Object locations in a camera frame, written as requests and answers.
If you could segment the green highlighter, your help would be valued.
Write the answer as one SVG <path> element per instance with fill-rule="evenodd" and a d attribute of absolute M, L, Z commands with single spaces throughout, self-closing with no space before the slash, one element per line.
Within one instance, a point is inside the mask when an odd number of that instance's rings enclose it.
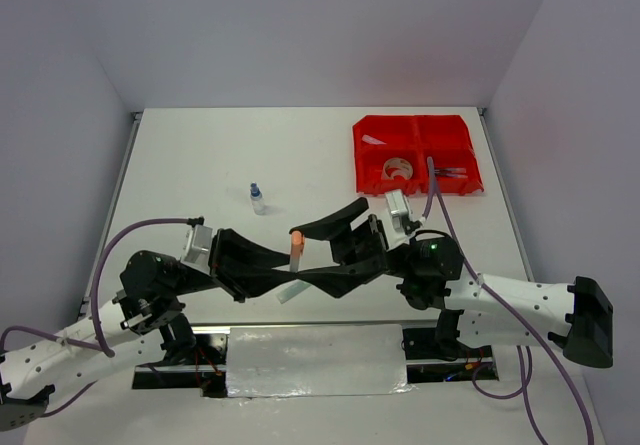
<path fill-rule="evenodd" d="M 295 281 L 292 285 L 289 285 L 282 291 L 276 294 L 276 297 L 280 304 L 285 304 L 292 300 L 296 296 L 300 295 L 310 287 L 309 283 L 303 281 Z"/>

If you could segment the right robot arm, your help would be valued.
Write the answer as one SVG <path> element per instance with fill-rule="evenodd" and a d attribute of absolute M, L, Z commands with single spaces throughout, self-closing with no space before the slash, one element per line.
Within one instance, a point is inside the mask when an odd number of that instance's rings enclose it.
<path fill-rule="evenodd" d="M 416 310 L 439 312 L 436 348 L 446 356 L 485 346 L 540 346 L 573 363 L 613 365 L 613 306 L 599 284 L 578 276 L 545 284 L 470 272 L 454 238 L 426 228 L 404 198 L 390 197 L 388 221 L 367 212 L 359 198 L 343 209 L 296 227 L 307 240 L 326 241 L 333 264 L 298 272 L 300 280 L 334 298 L 381 276 Z"/>

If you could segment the orange-tip grey highlighter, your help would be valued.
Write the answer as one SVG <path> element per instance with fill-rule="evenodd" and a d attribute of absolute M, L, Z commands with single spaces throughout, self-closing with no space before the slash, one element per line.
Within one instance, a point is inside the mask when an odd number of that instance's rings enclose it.
<path fill-rule="evenodd" d="M 289 271 L 297 273 L 300 269 L 302 256 L 304 253 L 303 244 L 293 244 L 290 251 Z"/>

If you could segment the orange highlighter cap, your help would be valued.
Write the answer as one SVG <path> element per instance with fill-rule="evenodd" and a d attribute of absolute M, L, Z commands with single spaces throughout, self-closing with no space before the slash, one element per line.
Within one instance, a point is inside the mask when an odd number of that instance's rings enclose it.
<path fill-rule="evenodd" d="M 293 231 L 291 233 L 291 251 L 290 251 L 291 257 L 296 259 L 301 257 L 304 251 L 304 245 L 305 245 L 304 235 L 298 230 Z"/>

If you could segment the large silver tape roll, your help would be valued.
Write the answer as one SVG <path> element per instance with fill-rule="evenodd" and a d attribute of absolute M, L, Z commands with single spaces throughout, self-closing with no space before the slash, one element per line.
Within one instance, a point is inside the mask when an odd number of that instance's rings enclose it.
<path fill-rule="evenodd" d="M 382 166 L 381 178 L 383 180 L 410 180 L 413 177 L 412 164 L 401 157 L 392 157 Z"/>

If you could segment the dark blue pen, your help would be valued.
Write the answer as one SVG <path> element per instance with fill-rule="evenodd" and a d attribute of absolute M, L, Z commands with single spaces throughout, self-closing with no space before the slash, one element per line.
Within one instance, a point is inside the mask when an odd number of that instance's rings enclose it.
<path fill-rule="evenodd" d="M 438 179 L 458 179 L 458 180 L 468 179 L 468 176 L 466 174 L 460 174 L 460 173 L 436 173 L 436 177 Z"/>

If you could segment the pink highlighter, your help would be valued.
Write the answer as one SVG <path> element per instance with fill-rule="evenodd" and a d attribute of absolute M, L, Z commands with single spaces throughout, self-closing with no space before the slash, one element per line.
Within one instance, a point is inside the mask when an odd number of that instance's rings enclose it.
<path fill-rule="evenodd" d="M 375 137 L 370 136 L 370 135 L 363 135 L 363 136 L 361 137 L 361 140 L 362 140 L 364 143 L 369 144 L 369 145 L 376 145 L 376 146 L 386 145 L 386 142 L 385 142 L 385 141 L 380 140 L 380 139 L 375 138 Z"/>

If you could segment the clear blue-cap spray bottle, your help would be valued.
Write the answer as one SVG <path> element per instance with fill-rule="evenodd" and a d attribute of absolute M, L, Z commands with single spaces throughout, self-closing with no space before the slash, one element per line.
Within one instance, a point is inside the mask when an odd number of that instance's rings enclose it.
<path fill-rule="evenodd" d="M 254 212 L 257 215 L 263 215 L 266 212 L 266 204 L 263 194 L 256 182 L 250 184 L 249 193 Z"/>

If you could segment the blue pen with label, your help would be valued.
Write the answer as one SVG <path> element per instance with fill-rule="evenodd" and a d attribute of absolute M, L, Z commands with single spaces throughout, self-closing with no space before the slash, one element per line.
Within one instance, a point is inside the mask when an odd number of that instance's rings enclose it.
<path fill-rule="evenodd" d="M 448 167 L 448 168 L 437 168 L 435 169 L 435 173 L 439 175 L 448 175 L 448 174 L 462 174 L 466 175 L 467 170 L 464 167 Z"/>

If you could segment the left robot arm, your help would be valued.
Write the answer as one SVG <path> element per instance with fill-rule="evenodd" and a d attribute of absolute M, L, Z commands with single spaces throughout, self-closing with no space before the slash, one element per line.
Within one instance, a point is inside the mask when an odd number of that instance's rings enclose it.
<path fill-rule="evenodd" d="M 51 416 L 49 403 L 80 395 L 124 369 L 182 364 L 196 338 L 181 297 L 219 288 L 235 301 L 259 297 L 294 279 L 290 257 L 231 229 L 193 226 L 180 257 L 143 250 L 127 261 L 115 296 L 100 304 L 95 272 L 87 317 L 38 342 L 1 352 L 1 428 Z"/>

